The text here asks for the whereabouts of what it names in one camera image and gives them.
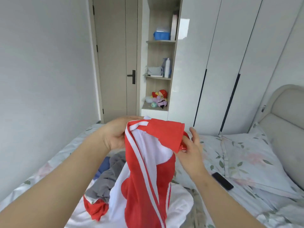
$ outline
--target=white wardrobe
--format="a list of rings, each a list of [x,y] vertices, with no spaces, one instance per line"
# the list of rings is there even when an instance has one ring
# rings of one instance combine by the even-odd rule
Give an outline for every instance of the white wardrobe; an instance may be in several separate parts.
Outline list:
[[[302,3],[183,0],[168,120],[248,132]]]

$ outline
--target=cabinet handle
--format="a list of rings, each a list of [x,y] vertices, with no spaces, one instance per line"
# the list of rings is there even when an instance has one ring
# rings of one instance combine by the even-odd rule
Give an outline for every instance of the cabinet handle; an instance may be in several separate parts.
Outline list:
[[[132,77],[132,84],[135,84],[135,70],[132,70],[132,74],[127,74],[128,77]]]

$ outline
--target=white bottle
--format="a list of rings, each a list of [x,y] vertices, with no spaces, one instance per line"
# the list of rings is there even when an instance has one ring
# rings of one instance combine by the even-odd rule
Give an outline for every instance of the white bottle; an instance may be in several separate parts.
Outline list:
[[[169,78],[169,72],[170,72],[170,59],[167,58],[166,65],[165,65],[165,77]]]

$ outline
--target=beige upholstered headboard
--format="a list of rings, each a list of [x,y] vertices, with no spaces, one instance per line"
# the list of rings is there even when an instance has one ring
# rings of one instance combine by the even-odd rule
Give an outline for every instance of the beige upholstered headboard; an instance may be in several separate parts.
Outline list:
[[[286,173],[304,188],[304,88],[284,85],[259,120]]]

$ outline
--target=smartphone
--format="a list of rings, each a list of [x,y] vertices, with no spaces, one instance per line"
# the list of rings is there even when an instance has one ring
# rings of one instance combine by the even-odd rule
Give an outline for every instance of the smartphone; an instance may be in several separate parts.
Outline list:
[[[212,177],[217,180],[219,184],[221,184],[222,187],[224,187],[227,191],[231,190],[234,186],[230,184],[222,175],[220,175],[218,172],[215,172]]]

